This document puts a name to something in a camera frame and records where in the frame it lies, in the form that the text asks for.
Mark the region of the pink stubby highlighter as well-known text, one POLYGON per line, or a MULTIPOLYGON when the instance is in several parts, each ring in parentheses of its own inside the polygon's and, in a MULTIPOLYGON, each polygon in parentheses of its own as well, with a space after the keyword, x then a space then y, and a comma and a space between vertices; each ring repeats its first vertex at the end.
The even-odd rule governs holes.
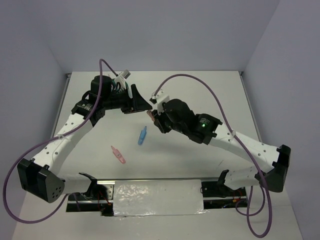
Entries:
POLYGON ((112 150, 112 153, 114 154, 114 156, 119 160, 120 163, 122 163, 122 164, 126 163, 125 158, 123 157, 123 155, 121 154, 121 152, 117 148, 115 148, 114 146, 111 145, 111 150, 112 150))

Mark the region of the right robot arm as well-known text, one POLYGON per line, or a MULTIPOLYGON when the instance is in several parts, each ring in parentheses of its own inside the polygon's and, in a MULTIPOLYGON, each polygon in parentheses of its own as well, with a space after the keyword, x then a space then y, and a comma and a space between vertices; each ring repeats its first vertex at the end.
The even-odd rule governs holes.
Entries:
POLYGON ((269 191, 281 193, 290 165, 291 148, 259 142, 240 132, 229 131, 227 125, 209 114, 195 114, 188 105, 172 99, 162 110, 150 112, 154 125, 161 133, 179 132, 198 144, 218 147, 257 166, 240 170, 224 170, 218 178, 217 190, 223 196, 249 186, 266 186, 269 191))

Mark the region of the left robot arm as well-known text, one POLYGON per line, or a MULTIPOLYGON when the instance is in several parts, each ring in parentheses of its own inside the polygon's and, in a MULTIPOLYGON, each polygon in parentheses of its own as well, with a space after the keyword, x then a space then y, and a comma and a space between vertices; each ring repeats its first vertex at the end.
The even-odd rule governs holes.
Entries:
POLYGON ((32 159, 23 158, 17 165, 22 188, 38 198, 53 203, 63 194, 80 193, 91 200, 97 196, 97 179, 80 172, 75 176, 58 176, 63 163, 77 143, 105 116, 107 110, 120 109, 124 114, 144 112, 152 106, 140 95, 135 84, 126 83, 130 72, 116 78, 95 76, 90 90, 71 110, 66 123, 32 159))

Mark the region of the blue stubby highlighter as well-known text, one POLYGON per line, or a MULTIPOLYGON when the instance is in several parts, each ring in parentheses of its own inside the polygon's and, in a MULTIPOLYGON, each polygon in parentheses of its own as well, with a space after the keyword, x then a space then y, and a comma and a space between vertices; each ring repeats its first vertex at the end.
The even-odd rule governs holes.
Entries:
POLYGON ((147 135, 147 126, 145 126, 140 132, 140 135, 139 135, 139 138, 138 138, 138 142, 137 142, 137 144, 139 146, 141 146, 143 144, 143 142, 144 142, 144 140, 146 138, 146 135, 147 135))

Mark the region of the orange stubby highlighter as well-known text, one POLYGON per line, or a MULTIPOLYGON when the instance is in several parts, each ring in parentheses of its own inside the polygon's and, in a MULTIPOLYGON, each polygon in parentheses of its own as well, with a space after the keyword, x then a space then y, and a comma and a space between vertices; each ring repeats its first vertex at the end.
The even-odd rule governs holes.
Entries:
POLYGON ((152 112, 150 110, 148 110, 146 113, 152 120, 154 119, 152 112))

